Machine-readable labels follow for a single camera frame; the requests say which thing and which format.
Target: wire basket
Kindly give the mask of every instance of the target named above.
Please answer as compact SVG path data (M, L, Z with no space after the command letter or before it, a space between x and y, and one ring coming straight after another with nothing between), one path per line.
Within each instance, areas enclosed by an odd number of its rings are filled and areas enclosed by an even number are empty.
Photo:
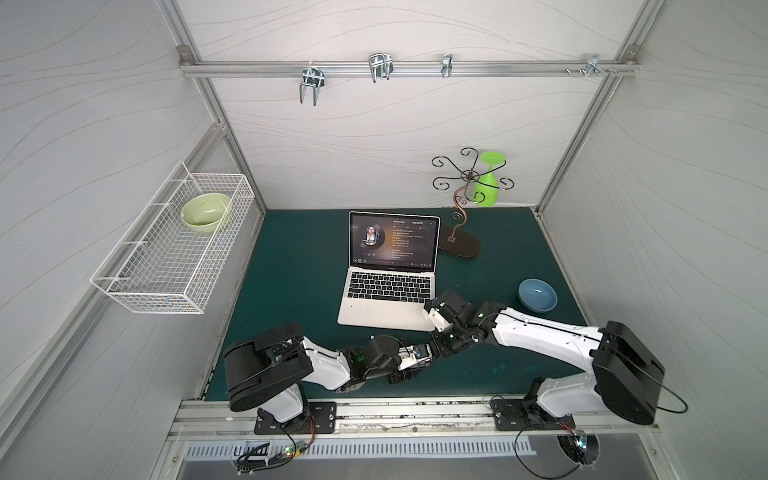
M98 289L131 312L203 313L253 203L253 190L244 175L191 174L180 166L186 175L177 179L171 174L137 219L155 214L149 227L142 228L136 240L124 238L91 278ZM169 188L168 200L159 201L161 192ZM181 220L181 208L198 195L212 192L226 194L230 204L213 233L193 232ZM128 246L132 250L120 255L120 248ZM121 265L115 275L108 272L110 259L113 265Z

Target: dark green mat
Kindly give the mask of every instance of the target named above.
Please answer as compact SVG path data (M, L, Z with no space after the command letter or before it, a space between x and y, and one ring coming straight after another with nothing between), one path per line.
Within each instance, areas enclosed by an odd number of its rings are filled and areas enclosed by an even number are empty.
M453 209L397 211L440 216L442 228L455 224ZM586 325L530 209L472 209L464 228L480 239L481 252L472 260L439 253L437 293L454 289L477 305L493 300L530 313L518 301L517 288L527 278L539 278L558 293L558 306L540 316ZM308 232L314 238L312 243L305 241ZM300 323L307 337L328 349L364 346L377 333L426 341L428 333L336 323L348 267L347 243L347 210L270 210L237 299L225 347L288 322ZM464 283L470 292L455 282ZM579 371L524 349L484 344L439 360L409 382L391 386L384 378L374 379L347 396L525 393L536 377L557 378ZM206 400L227 400L226 383L220 358ZM305 382L304 387L309 398L336 396L313 383Z

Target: metal vent panel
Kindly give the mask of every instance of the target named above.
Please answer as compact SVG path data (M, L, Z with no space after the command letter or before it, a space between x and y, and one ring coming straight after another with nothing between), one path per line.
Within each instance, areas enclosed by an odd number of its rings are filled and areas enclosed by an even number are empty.
M469 458L514 455L514 435L476 437L425 437L418 439L317 439L300 458ZM185 459L191 462L236 459L248 449L269 443L269 454L276 455L292 445L279 440L217 440L189 442ZM536 455L526 435L518 439L518 455ZM251 458L263 458L254 455Z

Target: metal hook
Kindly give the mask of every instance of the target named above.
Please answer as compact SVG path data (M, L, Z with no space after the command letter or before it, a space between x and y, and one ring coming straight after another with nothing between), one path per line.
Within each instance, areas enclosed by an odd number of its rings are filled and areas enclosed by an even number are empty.
M451 70L453 70L453 55L447 54L442 56L442 77L448 78L451 76Z
M606 77L610 75L608 72L603 70L602 68L598 67L598 64L600 63L600 55L592 55L592 57L587 61L587 66L580 69L579 71L584 76L584 78L589 77L590 75L593 75L594 73L603 74Z
M376 77L389 80L389 74L395 70L392 66L392 56L386 53L375 53L371 55L368 57L368 65L371 68L371 78L373 78L373 83L376 83Z
M302 82L299 85L299 102L304 103L304 92L307 87L312 88L312 103L317 106L317 97L320 95L320 87L326 84L326 76L317 68L309 67L302 72Z

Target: black mounting plate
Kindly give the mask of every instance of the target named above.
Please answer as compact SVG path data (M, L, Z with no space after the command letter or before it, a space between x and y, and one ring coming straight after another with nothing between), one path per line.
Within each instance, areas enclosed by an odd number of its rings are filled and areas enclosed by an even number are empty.
M336 402L308 402L310 414L315 418L315 433L333 433L336 429ZM285 425L289 434L309 435L312 433L312 424L304 422L296 417L295 422ZM256 435L280 435L283 430L277 426L272 414L259 409L256 426L253 428Z
M536 423L528 418L528 414L522 408L523 399L493 399L493 426L500 432L517 432L527 426L528 430L562 430L556 423ZM575 429L574 418L570 415L559 418L568 427Z

